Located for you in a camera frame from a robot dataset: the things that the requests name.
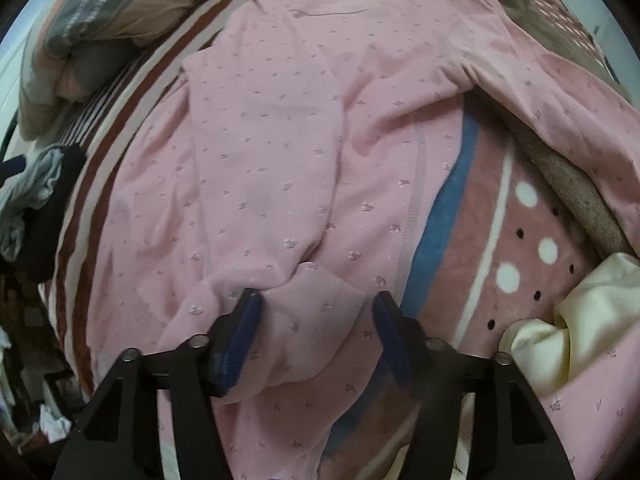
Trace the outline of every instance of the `metal bolt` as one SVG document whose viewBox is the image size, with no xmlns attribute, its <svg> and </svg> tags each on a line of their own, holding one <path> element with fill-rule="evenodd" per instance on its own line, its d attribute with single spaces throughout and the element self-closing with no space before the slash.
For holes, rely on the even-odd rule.
<svg viewBox="0 0 640 480">
<path fill-rule="evenodd" d="M 513 358 L 507 352 L 498 352 L 494 355 L 494 361 L 499 365 L 510 365 L 513 363 Z"/>
<path fill-rule="evenodd" d="M 126 363 L 135 361 L 140 357 L 140 350 L 137 348 L 127 348 L 120 357 Z"/>
<path fill-rule="evenodd" d="M 191 348 L 202 348 L 209 344 L 209 337 L 204 334 L 196 334 L 191 339 L 189 339 L 189 346 Z"/>
<path fill-rule="evenodd" d="M 446 347 L 447 344 L 440 338 L 430 337 L 427 339 L 427 348 L 429 350 L 435 350 L 436 352 L 439 352 L 441 350 L 444 350 Z"/>
</svg>

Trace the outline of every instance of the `white stripe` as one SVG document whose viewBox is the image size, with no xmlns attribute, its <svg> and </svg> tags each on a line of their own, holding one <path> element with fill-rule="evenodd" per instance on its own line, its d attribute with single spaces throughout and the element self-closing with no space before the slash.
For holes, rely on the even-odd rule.
<svg viewBox="0 0 640 480">
<path fill-rule="evenodd" d="M 471 318 L 476 312 L 478 302 L 480 300 L 480 293 L 484 287 L 484 281 L 489 275 L 491 264 L 494 260 L 495 247 L 500 237 L 500 231 L 502 230 L 502 224 L 504 222 L 504 213 L 507 209 L 507 198 L 509 197 L 509 189 L 511 187 L 511 172 L 513 171 L 513 155 L 515 152 L 515 144 L 513 137 L 509 136 L 507 139 L 506 152 L 504 154 L 504 160 L 502 161 L 502 176 L 500 177 L 500 189 L 498 190 L 498 200 L 495 205 L 494 218 L 492 220 L 491 228 L 489 229 L 489 239 L 486 242 L 486 247 L 480 258 L 480 264 L 478 266 L 478 272 L 476 272 L 476 278 L 471 285 L 471 291 L 469 297 L 466 300 L 456 333 L 453 336 L 451 342 L 454 348 L 457 348 L 462 343 L 462 338 L 465 336 L 466 329 L 471 322 Z"/>
<path fill-rule="evenodd" d="M 117 101 L 114 102 L 109 113 L 104 118 L 99 131 L 96 132 L 94 138 L 92 139 L 92 142 L 87 149 L 88 160 L 84 165 L 84 169 L 82 170 L 78 182 L 82 182 L 82 180 L 85 178 L 86 168 L 90 165 L 92 156 L 94 155 L 96 149 L 100 146 L 105 134 L 108 133 L 123 106 L 128 102 L 131 95 L 133 94 L 133 92 L 135 92 L 138 86 L 140 86 L 140 84 L 144 82 L 151 69 L 165 56 L 165 54 L 169 52 L 169 50 L 174 46 L 175 43 L 177 43 L 178 40 L 180 40 L 181 37 L 183 37 L 191 28 L 193 28 L 193 26 L 201 16 L 203 16 L 208 10 L 210 10 L 220 1 L 222 0 L 208 0 L 205 4 L 200 6 L 190 17 L 188 17 L 187 20 L 185 20 L 185 22 L 178 29 L 176 29 L 176 31 L 162 45 L 160 45 L 156 49 L 154 54 L 141 67 L 139 67 L 136 76 L 122 91 L 122 94 L 118 96 Z M 76 237 L 76 248 L 74 252 L 69 256 L 64 283 L 66 322 L 68 328 L 66 330 L 63 347 L 69 365 L 76 374 L 77 365 L 74 359 L 72 341 L 73 309 L 74 305 L 76 304 L 76 295 L 78 293 L 80 269 L 86 259 L 86 255 L 88 252 L 88 237 L 90 233 L 92 217 L 95 206 L 97 205 L 98 199 L 100 198 L 100 195 L 102 193 L 104 184 L 110 176 L 111 171 L 113 171 L 113 168 L 116 165 L 117 161 L 122 156 L 122 153 L 126 149 L 130 139 L 140 127 L 140 124 L 142 124 L 153 106 L 158 102 L 158 99 L 162 95 L 164 89 L 169 86 L 172 80 L 177 76 L 184 56 L 187 54 L 191 54 L 192 52 L 196 52 L 207 41 L 209 41 L 213 37 L 213 34 L 223 27 L 226 21 L 226 17 L 231 12 L 230 9 L 239 7 L 245 1 L 246 0 L 232 0 L 225 8 L 225 10 L 223 10 L 209 26 L 201 31 L 201 33 L 198 34 L 197 37 L 193 41 L 191 41 L 191 43 L 188 44 L 188 46 L 185 47 L 185 49 L 183 49 L 181 53 L 172 60 L 167 69 L 164 70 L 162 75 L 153 83 L 151 88 L 145 93 L 142 99 L 140 99 L 140 102 L 138 102 L 136 109 L 130 115 L 121 133 L 118 135 L 115 142 L 110 146 L 109 151 L 106 153 L 104 159 L 100 162 L 100 166 L 98 167 L 94 182 L 92 183 L 89 193 L 87 194 L 86 200 L 83 204 L 80 205 L 81 213 L 79 218 L 78 234 Z M 76 204 L 79 189 L 80 186 L 76 185 L 70 200 L 71 204 Z M 66 231 L 69 228 L 74 210 L 75 207 L 69 207 L 65 213 L 65 221 L 62 227 L 60 238 L 58 239 L 58 251 L 60 250 L 60 244 L 66 237 Z M 51 284 L 49 301 L 54 301 L 57 296 L 57 287 L 55 280 L 57 272 L 58 269 L 56 268 L 54 279 Z M 56 312 L 57 309 L 58 307 L 57 305 L 55 305 L 53 311 Z"/>
<path fill-rule="evenodd" d="M 406 436 L 415 426 L 415 421 L 418 420 L 419 413 L 420 408 L 415 408 L 409 414 L 409 416 L 400 425 L 398 430 L 391 436 L 389 440 L 386 441 L 386 444 L 382 447 L 378 455 L 359 471 L 355 480 L 368 480 L 373 475 L 373 473 L 375 473 L 380 468 L 380 466 L 383 465 L 383 463 L 391 462 L 393 460 L 393 457 L 398 453 L 400 443 L 403 439 L 406 438 Z"/>
</svg>

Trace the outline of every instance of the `pillow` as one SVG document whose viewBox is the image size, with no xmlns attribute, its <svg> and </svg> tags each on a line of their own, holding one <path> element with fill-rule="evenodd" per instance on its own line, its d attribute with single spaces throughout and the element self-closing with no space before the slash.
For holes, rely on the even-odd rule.
<svg viewBox="0 0 640 480">
<path fill-rule="evenodd" d="M 56 0 L 25 46 L 18 106 L 24 139 L 44 136 L 65 100 L 87 99 L 177 27 L 197 1 Z"/>
</svg>

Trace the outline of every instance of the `small embroidered flower pattern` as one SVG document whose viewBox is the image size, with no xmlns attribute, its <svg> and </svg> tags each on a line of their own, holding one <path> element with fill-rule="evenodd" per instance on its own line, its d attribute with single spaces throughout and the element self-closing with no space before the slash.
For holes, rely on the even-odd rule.
<svg viewBox="0 0 640 480">
<path fill-rule="evenodd" d="M 549 408 L 551 409 L 552 412 L 559 412 L 560 410 L 562 410 L 562 397 L 561 396 L 555 397 L 551 401 L 551 404 L 549 404 Z"/>
</svg>

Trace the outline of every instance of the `shirt sleeve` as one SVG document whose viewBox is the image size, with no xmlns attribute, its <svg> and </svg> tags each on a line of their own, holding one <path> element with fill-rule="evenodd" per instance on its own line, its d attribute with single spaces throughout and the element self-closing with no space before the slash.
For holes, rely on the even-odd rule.
<svg viewBox="0 0 640 480">
<path fill-rule="evenodd" d="M 596 76 L 542 47 L 497 0 L 460 1 L 464 18 L 450 35 L 458 68 L 587 173 L 640 253 L 638 111 Z"/>
</svg>

